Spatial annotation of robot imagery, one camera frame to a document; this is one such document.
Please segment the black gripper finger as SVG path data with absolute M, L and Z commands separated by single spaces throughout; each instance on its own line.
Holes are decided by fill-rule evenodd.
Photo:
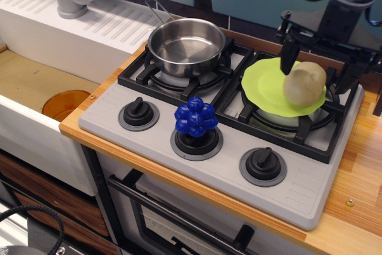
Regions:
M 345 64 L 338 76 L 335 86 L 335 94 L 344 94 L 358 82 L 358 79 L 358 66 L 355 64 Z
M 299 52 L 300 46 L 294 39 L 287 38 L 284 41 L 280 52 L 281 71 L 284 75 L 288 75 L 291 72 Z

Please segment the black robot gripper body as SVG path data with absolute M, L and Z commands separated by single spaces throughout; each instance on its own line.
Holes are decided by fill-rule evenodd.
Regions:
M 294 39 L 300 50 L 306 48 L 325 57 L 348 64 L 364 64 L 362 73 L 381 64 L 381 39 L 351 17 L 325 16 L 325 11 L 290 11 L 281 13 L 277 36 L 280 42 Z

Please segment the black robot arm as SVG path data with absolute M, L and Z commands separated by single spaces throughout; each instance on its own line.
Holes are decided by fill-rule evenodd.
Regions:
M 320 11 L 284 11 L 278 29 L 282 43 L 281 71 L 288 75 L 301 48 L 308 48 L 344 63 L 335 84 L 336 94 L 352 88 L 363 74 L 381 65 L 381 39 L 359 22 L 360 17 L 365 16 L 371 26 L 381 26 L 381 22 L 369 18 L 374 2 L 329 0 L 326 8 Z

